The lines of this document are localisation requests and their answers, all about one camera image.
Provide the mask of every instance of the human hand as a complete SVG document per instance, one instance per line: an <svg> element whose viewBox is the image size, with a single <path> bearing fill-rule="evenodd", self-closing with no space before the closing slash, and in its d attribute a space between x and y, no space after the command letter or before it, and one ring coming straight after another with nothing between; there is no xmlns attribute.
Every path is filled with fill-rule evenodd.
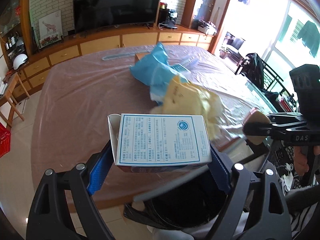
<svg viewBox="0 0 320 240"><path fill-rule="evenodd" d="M299 176L303 176L309 171L309 165L307 164L307 157L301 152L300 146L294 146L293 166ZM320 146L314 146L313 152L315 155L320 154Z"/></svg>

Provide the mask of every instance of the white helmet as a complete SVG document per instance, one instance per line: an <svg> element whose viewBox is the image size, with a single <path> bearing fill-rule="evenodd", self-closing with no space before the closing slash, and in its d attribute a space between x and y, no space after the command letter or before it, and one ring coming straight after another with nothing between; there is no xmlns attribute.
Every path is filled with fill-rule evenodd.
<svg viewBox="0 0 320 240"><path fill-rule="evenodd" d="M22 65L23 63L25 63L27 61L27 59L28 59L28 57L26 54L18 55L13 61L13 69L17 70L18 67L20 67L20 65Z"/></svg>

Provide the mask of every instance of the yellow plastic bag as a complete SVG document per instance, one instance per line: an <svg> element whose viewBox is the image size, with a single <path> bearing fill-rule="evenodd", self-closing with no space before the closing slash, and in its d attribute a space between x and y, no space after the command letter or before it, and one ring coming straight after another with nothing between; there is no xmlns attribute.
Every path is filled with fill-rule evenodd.
<svg viewBox="0 0 320 240"><path fill-rule="evenodd" d="M218 117L222 111L217 94L192 83L181 83L180 77L175 76L169 83L163 105L152 113L202 115L212 140L220 133Z"/></svg>

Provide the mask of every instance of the blue plastic bag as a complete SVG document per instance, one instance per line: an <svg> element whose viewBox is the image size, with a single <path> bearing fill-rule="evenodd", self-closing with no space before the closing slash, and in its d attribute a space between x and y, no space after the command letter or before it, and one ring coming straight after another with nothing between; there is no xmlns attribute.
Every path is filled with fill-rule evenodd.
<svg viewBox="0 0 320 240"><path fill-rule="evenodd" d="M168 55L162 43L158 43L153 51L145 55L140 61L130 68L131 74L150 86L150 98L161 104L167 92L167 87L171 79L180 75L181 82L187 82L185 76L168 64Z"/></svg>

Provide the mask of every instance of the coffee machine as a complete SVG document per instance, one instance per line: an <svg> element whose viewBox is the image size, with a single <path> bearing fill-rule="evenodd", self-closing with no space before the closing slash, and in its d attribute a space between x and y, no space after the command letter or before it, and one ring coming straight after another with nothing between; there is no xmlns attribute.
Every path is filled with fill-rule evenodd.
<svg viewBox="0 0 320 240"><path fill-rule="evenodd" d="M176 10L171 9L160 9L159 17L158 17L158 25L159 27L165 27L168 29L177 29L175 26L177 21L178 13Z"/></svg>

